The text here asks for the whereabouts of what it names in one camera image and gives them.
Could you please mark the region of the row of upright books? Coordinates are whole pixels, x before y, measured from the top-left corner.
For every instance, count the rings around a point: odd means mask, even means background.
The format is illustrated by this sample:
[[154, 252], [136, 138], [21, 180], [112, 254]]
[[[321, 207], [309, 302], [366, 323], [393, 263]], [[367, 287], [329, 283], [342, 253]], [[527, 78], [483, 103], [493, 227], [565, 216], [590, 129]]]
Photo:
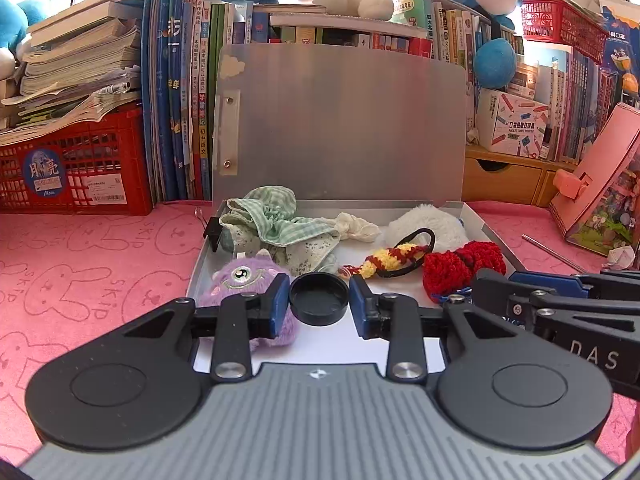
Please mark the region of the row of upright books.
[[576, 165], [587, 155], [614, 105], [616, 73], [573, 47], [542, 44], [535, 100], [550, 108], [541, 157]]

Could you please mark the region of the pink cardboard toy house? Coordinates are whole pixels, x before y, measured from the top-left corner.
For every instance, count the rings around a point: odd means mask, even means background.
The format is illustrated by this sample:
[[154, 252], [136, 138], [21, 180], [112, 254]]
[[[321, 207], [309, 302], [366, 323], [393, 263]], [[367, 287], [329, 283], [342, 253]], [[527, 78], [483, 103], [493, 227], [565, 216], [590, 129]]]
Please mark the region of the pink cardboard toy house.
[[614, 107], [575, 168], [559, 170], [549, 209], [567, 243], [607, 256], [639, 248], [639, 111]]

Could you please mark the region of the row of blue books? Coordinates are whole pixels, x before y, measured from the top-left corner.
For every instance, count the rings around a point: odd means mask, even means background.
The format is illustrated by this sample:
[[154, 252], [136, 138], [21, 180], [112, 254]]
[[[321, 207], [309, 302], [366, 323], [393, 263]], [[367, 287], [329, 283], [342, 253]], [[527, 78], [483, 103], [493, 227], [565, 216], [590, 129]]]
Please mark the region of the row of blue books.
[[152, 201], [213, 197], [213, 137], [222, 49], [244, 22], [222, 0], [144, 0], [143, 139]]

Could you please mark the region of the white label printer box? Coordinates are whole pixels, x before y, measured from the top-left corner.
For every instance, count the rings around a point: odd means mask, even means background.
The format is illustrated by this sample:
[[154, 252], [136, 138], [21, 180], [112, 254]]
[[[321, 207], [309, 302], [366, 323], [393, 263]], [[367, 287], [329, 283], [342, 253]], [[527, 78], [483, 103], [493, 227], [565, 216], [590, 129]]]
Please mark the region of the white label printer box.
[[476, 125], [487, 151], [541, 158], [550, 108], [498, 90], [480, 90]]

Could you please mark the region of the pink tabletop mat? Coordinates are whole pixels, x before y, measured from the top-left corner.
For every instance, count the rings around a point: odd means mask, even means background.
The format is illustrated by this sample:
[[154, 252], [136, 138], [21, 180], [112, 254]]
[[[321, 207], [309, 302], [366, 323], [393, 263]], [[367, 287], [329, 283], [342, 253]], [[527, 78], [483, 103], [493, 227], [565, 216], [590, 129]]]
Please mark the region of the pink tabletop mat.
[[39, 439], [24, 390], [41, 364], [182, 296], [202, 242], [194, 203], [145, 217], [1, 218], [1, 457], [18, 465]]

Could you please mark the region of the black binder clip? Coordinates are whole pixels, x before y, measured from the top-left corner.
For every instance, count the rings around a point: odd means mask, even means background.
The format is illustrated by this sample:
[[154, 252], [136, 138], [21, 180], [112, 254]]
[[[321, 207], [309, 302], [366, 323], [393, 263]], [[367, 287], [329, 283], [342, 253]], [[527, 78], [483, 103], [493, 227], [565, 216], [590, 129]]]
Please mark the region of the black binder clip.
[[216, 252], [222, 234], [222, 225], [219, 222], [219, 218], [209, 217], [206, 219], [202, 208], [195, 208], [194, 214], [195, 218], [201, 222], [203, 227], [203, 238], [206, 241], [206, 244], [212, 252]]

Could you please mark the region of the red plastic basket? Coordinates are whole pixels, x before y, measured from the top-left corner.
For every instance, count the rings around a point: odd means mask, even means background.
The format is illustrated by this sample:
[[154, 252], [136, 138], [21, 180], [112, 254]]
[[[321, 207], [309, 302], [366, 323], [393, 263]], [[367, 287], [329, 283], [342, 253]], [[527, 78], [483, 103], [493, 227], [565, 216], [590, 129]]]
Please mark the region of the red plastic basket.
[[151, 210], [139, 104], [1, 149], [2, 212], [144, 216]]

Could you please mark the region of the white fluffy scrunchie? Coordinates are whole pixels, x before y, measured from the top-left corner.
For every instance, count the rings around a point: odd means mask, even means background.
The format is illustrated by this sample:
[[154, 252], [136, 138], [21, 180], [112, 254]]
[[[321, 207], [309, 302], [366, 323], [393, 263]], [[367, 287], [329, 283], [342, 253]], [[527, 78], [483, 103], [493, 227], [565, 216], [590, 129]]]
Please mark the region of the white fluffy scrunchie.
[[455, 250], [470, 241], [459, 218], [433, 205], [422, 204], [390, 222], [384, 233], [385, 244], [394, 247], [420, 229], [429, 229], [435, 234], [433, 252]]

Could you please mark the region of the thin metal rod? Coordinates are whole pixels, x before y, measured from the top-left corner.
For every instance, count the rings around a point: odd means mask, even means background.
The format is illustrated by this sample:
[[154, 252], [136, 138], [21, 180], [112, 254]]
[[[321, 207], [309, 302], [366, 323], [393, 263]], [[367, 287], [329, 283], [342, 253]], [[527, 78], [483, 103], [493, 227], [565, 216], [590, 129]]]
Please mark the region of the thin metal rod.
[[580, 266], [577, 262], [570, 260], [569, 258], [563, 256], [559, 252], [556, 252], [555, 250], [548, 247], [547, 245], [542, 244], [539, 240], [536, 240], [536, 238], [533, 238], [527, 234], [523, 234], [521, 236], [521, 239], [524, 240], [524, 242], [526, 242], [527, 244], [532, 245], [533, 247], [536, 247], [537, 249], [541, 250], [548, 256], [555, 258], [555, 260], [562, 262], [563, 264], [565, 264], [566, 266], [574, 270], [577, 274], [588, 273], [588, 270], [585, 269], [583, 266]]

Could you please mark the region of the white knotted cloth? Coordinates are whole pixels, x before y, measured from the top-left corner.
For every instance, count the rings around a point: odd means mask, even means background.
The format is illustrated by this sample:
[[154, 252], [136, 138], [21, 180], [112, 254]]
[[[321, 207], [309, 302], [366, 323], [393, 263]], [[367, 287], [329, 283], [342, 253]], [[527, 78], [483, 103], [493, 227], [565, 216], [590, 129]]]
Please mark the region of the white knotted cloth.
[[373, 243], [381, 234], [376, 224], [347, 212], [337, 215], [334, 228], [340, 234], [341, 240], [356, 240], [361, 243]]

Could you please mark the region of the dark blue printed box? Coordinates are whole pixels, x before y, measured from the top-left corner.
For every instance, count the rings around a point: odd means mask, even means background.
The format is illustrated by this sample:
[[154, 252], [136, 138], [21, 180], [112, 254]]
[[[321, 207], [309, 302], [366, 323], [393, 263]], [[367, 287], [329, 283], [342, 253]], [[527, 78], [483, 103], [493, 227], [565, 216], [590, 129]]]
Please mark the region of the dark blue printed box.
[[623, 0], [600, 0], [608, 31], [603, 65], [618, 76], [620, 100], [639, 108], [639, 7]]

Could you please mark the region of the stack of paper books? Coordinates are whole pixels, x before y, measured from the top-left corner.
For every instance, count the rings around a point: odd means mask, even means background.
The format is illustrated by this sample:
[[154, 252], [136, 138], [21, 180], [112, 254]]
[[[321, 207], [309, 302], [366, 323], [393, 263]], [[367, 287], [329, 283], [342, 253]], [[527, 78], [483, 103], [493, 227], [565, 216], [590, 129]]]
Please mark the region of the stack of paper books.
[[142, 99], [143, 0], [84, 0], [29, 26], [1, 81], [1, 144], [99, 122]]

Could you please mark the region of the silver open storage box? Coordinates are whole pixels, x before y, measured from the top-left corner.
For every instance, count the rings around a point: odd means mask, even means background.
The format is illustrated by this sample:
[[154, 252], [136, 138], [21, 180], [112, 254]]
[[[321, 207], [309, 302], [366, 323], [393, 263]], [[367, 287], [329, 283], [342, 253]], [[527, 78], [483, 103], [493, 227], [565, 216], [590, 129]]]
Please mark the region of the silver open storage box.
[[[349, 47], [244, 44], [224, 47], [214, 122], [214, 207], [254, 188], [280, 185], [302, 217], [340, 212], [386, 226], [420, 204], [462, 214], [465, 233], [488, 228], [461, 200], [463, 73], [418, 56]], [[442, 338], [424, 339], [427, 363], [447, 351], [481, 367], [522, 365], [529, 336], [495, 315], [447, 306]], [[376, 363], [388, 342], [363, 340], [349, 307], [329, 326], [300, 323], [291, 347], [259, 349], [263, 362]]]

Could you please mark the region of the wooden drawer organizer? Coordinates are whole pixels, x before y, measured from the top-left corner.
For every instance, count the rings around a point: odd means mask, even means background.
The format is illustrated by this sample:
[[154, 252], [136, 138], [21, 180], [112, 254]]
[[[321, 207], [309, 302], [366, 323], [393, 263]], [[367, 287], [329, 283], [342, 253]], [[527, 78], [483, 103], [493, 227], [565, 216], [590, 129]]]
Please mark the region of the wooden drawer organizer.
[[559, 169], [576, 166], [487, 151], [477, 145], [465, 149], [462, 200], [533, 205], [546, 208], [556, 194], [553, 178]]

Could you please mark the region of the red crochet scrunchie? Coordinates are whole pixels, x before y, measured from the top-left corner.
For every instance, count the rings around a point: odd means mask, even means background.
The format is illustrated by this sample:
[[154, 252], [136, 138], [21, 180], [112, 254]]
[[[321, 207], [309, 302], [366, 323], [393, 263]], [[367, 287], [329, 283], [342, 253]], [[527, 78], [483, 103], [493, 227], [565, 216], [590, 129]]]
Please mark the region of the red crochet scrunchie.
[[422, 269], [427, 297], [439, 304], [442, 298], [469, 288], [479, 270], [506, 274], [506, 263], [497, 244], [472, 240], [456, 250], [426, 255]]

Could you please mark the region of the green checkered cloth bundle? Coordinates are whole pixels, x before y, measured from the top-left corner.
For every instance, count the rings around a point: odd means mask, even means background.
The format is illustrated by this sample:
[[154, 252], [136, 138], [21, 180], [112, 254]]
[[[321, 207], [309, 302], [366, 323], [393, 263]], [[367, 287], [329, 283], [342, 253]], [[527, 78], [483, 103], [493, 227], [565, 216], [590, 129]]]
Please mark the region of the green checkered cloth bundle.
[[340, 244], [340, 233], [324, 219], [298, 214], [290, 188], [262, 186], [227, 200], [219, 222], [229, 232], [236, 254], [254, 257], [265, 249], [274, 263], [293, 276], [333, 273], [338, 268], [334, 249]]

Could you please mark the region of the purple fuzzy monster plush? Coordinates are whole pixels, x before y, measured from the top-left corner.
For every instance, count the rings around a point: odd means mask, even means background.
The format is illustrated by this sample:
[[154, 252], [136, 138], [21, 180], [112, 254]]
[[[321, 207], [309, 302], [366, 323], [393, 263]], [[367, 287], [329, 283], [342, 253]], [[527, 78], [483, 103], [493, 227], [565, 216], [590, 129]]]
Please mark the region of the purple fuzzy monster plush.
[[[224, 298], [241, 292], [261, 294], [270, 286], [274, 278], [283, 273], [290, 276], [271, 258], [267, 249], [262, 248], [254, 257], [239, 254], [212, 275], [212, 286], [198, 298], [199, 307], [215, 307]], [[292, 344], [297, 337], [298, 324], [290, 310], [286, 310], [279, 336], [274, 339], [254, 338], [250, 341], [250, 351], [258, 348], [279, 348]]]

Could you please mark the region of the blue floral brocade pouch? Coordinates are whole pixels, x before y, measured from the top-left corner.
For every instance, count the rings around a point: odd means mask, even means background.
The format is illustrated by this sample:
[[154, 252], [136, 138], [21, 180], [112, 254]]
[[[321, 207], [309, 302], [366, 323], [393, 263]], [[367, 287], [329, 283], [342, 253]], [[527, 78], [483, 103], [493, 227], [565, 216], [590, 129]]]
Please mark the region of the blue floral brocade pouch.
[[470, 302], [471, 296], [472, 296], [472, 288], [465, 287], [462, 289], [458, 289], [455, 292], [452, 292], [451, 294], [448, 294], [448, 295], [433, 294], [430, 296], [430, 298], [434, 302], [434, 304], [443, 306], [444, 304], [463, 304], [464, 302]]

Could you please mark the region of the blue round plush ball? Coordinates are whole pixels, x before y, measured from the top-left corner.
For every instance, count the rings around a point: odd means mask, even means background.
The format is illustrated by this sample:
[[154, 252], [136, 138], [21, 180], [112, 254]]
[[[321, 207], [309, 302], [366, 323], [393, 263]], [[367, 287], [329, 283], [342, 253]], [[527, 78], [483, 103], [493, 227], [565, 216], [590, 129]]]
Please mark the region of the blue round plush ball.
[[512, 80], [518, 61], [511, 45], [503, 38], [483, 44], [474, 60], [474, 72], [480, 88], [500, 89]]

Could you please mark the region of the crumpled white paper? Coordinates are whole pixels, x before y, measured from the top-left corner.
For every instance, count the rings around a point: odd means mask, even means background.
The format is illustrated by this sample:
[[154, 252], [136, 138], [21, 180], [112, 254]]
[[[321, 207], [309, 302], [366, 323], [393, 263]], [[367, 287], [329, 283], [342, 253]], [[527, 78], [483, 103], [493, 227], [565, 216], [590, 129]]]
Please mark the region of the crumpled white paper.
[[605, 269], [628, 270], [634, 265], [636, 252], [632, 246], [622, 246], [613, 248], [608, 252], [608, 258], [603, 265]]

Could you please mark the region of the red basket on shelf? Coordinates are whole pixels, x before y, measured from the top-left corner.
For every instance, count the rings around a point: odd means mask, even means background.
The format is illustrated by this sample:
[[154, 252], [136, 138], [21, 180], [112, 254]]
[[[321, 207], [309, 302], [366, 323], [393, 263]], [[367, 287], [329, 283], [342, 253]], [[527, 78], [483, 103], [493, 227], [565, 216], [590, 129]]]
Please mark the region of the red basket on shelf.
[[601, 65], [608, 32], [598, 20], [565, 0], [524, 0], [521, 5], [524, 38], [546, 44], [565, 44]]

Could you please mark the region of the blue Doraemon plush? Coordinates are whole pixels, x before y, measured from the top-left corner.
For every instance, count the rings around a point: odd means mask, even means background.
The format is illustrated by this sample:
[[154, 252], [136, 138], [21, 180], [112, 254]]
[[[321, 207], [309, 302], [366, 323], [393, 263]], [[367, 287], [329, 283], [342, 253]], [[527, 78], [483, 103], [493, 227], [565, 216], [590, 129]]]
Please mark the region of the blue Doraemon plush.
[[24, 44], [29, 26], [48, 16], [43, 4], [37, 0], [14, 3], [0, 0], [0, 79], [10, 78], [20, 59], [18, 49]]

